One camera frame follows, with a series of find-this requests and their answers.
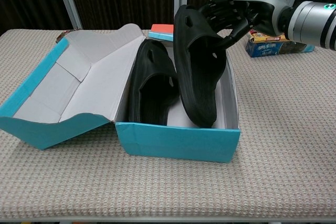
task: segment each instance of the robotic hand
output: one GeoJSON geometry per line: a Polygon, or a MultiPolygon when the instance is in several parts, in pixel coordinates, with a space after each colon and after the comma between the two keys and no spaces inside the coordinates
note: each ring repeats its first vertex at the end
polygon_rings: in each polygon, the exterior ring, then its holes
{"type": "Polygon", "coordinates": [[[290,7],[287,0],[210,0],[199,11],[216,32],[232,29],[221,42],[228,48],[250,29],[269,36],[336,50],[336,4],[305,1],[290,7]]]}

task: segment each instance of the table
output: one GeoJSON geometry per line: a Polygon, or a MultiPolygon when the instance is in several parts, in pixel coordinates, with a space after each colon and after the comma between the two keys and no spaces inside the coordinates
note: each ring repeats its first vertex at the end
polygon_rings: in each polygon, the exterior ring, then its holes
{"type": "MultiPolygon", "coordinates": [[[[0,103],[59,34],[0,37],[0,103]]],[[[231,163],[130,156],[113,124],[45,151],[0,131],[0,220],[335,221],[336,52],[252,59],[246,41],[228,50],[241,128],[231,163]]]]}

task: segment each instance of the teal shoe box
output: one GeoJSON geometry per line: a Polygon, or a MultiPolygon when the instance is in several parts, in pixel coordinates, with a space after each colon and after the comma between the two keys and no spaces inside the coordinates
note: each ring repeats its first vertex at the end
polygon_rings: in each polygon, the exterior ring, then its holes
{"type": "Polygon", "coordinates": [[[130,73],[144,39],[134,24],[110,34],[69,33],[2,104],[0,129],[43,150],[113,122],[131,155],[230,162],[240,129],[229,60],[215,92],[213,129],[197,128],[181,100],[171,107],[167,126],[127,122],[130,73]]]}

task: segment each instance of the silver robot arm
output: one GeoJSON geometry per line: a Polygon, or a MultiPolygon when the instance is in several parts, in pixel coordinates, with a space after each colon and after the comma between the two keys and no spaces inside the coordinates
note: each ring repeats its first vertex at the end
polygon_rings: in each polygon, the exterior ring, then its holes
{"type": "Polygon", "coordinates": [[[232,29],[221,46],[228,48],[251,28],[269,36],[285,33],[295,42],[336,48],[336,5],[303,2],[290,7],[286,0],[210,0],[199,11],[219,31],[232,29]]]}

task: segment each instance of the black slipper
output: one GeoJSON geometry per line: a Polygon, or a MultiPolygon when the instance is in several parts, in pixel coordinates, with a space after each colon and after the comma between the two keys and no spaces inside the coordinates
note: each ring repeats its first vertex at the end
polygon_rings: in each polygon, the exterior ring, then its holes
{"type": "Polygon", "coordinates": [[[167,125],[168,108],[178,98],[175,68],[166,48],[147,39],[139,47],[131,77],[130,122],[167,125]]]}
{"type": "Polygon", "coordinates": [[[199,127],[216,121],[215,88],[226,66],[226,52],[216,48],[223,38],[205,17],[183,5],[174,18],[174,61],[184,109],[199,127]]]}

